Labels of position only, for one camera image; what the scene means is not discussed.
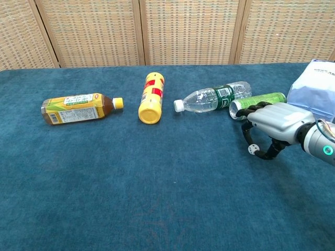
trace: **woven panel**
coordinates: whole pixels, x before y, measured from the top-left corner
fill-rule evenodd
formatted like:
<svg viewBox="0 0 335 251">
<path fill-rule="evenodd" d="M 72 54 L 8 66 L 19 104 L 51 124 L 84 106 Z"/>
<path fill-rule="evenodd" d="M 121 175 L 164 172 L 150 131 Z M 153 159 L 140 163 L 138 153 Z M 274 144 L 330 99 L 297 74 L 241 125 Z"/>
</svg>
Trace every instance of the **woven panel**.
<svg viewBox="0 0 335 251">
<path fill-rule="evenodd" d="M 142 2 L 150 64 L 228 63 L 238 0 Z"/>
<path fill-rule="evenodd" d="M 329 59 L 335 46 L 334 14 L 334 0 L 253 0 L 239 63 Z"/>
<path fill-rule="evenodd" d="M 37 3 L 62 67 L 139 64 L 131 0 Z"/>
<path fill-rule="evenodd" d="M 27 0 L 0 3 L 0 70 L 55 67 Z"/>
</svg>

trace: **water bottle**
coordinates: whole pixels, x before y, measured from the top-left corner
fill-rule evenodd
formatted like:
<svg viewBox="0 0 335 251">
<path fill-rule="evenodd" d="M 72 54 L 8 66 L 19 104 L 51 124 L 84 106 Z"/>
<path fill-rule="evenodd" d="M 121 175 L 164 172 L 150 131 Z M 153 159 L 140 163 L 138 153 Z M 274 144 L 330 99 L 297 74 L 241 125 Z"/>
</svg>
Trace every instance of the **water bottle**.
<svg viewBox="0 0 335 251">
<path fill-rule="evenodd" d="M 174 101 L 174 110 L 206 112 L 228 107 L 229 104 L 238 98 L 251 96 L 251 87 L 247 82 L 240 81 L 213 88 L 197 90 L 184 99 Z"/>
</svg>

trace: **table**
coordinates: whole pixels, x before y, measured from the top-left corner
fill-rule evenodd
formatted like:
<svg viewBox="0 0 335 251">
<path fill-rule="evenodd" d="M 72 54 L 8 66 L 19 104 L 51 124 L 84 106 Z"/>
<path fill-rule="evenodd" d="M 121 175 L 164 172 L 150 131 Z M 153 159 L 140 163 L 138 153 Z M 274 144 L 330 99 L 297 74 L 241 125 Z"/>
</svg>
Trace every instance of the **table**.
<svg viewBox="0 0 335 251">
<path fill-rule="evenodd" d="M 0 72 L 1 250 L 335 250 L 335 168 L 287 147 L 247 152 L 228 110 L 176 113 L 191 92 L 247 81 L 283 92 L 305 63 Z M 138 107 L 148 73 L 165 77 L 163 115 Z M 47 98 L 123 97 L 105 119 L 48 125 Z M 270 139 L 253 132 L 263 147 Z"/>
</svg>

